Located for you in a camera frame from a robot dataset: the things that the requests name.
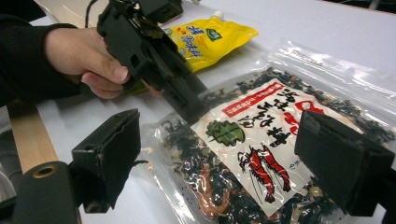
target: fingernail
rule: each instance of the fingernail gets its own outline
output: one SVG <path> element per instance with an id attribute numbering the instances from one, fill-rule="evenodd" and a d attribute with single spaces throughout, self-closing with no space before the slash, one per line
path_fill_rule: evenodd
<path id="1" fill-rule="evenodd" d="M 114 73 L 114 77 L 119 81 L 123 81 L 128 76 L 128 69 L 126 67 L 118 67 Z"/>

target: green leaf illustration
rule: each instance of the green leaf illustration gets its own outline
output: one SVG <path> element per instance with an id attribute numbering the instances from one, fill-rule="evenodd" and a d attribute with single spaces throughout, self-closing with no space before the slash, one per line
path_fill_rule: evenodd
<path id="1" fill-rule="evenodd" d="M 245 133 L 235 122 L 230 123 L 228 120 L 219 122 L 215 120 L 207 125 L 206 134 L 213 137 L 211 141 L 217 141 L 224 146 L 235 146 L 236 141 L 245 142 Z"/>

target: black sleeve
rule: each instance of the black sleeve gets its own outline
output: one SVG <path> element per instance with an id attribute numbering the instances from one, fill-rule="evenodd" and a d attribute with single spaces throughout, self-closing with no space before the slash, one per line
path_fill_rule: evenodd
<path id="1" fill-rule="evenodd" d="M 0 105 L 15 99 L 36 103 L 79 94 L 78 86 L 52 68 L 44 51 L 44 37 L 70 24 L 31 26 L 27 21 L 0 15 Z"/>

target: yellow packet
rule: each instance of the yellow packet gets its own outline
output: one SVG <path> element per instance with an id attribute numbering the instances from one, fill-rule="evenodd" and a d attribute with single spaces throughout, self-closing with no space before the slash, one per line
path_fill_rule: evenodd
<path id="1" fill-rule="evenodd" d="M 208 20 L 192 21 L 165 29 L 165 32 L 177 44 L 193 72 L 216 63 L 259 34 L 251 27 L 224 21 L 221 11 Z"/>

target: red shrimp illustration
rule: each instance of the red shrimp illustration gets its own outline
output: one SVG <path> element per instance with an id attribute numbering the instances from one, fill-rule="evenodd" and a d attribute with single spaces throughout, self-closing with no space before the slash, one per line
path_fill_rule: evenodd
<path id="1" fill-rule="evenodd" d="M 288 172 L 277 163 L 274 155 L 270 149 L 262 144 L 262 149 L 255 149 L 249 146 L 250 153 L 239 152 L 238 160 L 239 166 L 242 168 L 242 172 L 245 172 L 245 166 L 250 167 L 250 172 L 256 177 L 257 181 L 263 184 L 267 189 L 267 195 L 265 201 L 273 203 L 275 201 L 274 193 L 275 187 L 271 176 L 265 171 L 262 163 L 268 168 L 274 171 L 276 175 L 279 175 L 283 179 L 283 190 L 286 192 L 290 191 L 290 180 Z"/>

